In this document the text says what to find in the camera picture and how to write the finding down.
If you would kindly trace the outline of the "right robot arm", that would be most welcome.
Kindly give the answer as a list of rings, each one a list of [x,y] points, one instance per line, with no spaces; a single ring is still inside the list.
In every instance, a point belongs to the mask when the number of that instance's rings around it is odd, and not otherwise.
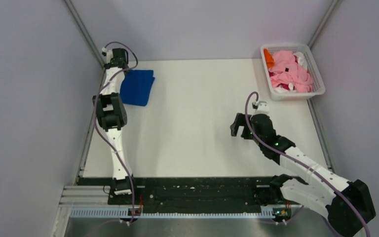
[[[299,177],[274,176],[269,196],[275,203],[297,202],[318,213],[343,237],[353,237],[376,216],[368,186],[352,182],[313,161],[294,142],[278,135],[266,114],[237,113],[230,125],[235,137],[243,128],[242,138],[253,140],[263,155]]]

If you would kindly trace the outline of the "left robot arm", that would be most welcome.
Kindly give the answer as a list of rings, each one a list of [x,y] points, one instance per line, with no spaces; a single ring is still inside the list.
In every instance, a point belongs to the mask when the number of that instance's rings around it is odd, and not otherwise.
[[[127,125],[127,112],[120,96],[120,87],[128,67],[128,52],[124,48],[102,48],[106,57],[105,79],[97,95],[93,96],[97,133],[108,144],[113,164],[110,191],[126,204],[138,199],[138,190],[132,187],[131,168],[124,154],[123,129]]]

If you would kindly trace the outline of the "blue panda t shirt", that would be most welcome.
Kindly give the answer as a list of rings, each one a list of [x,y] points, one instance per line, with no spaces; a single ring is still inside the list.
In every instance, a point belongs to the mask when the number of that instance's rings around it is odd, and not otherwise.
[[[128,105],[146,106],[154,80],[153,70],[130,70],[120,87],[122,102]]]

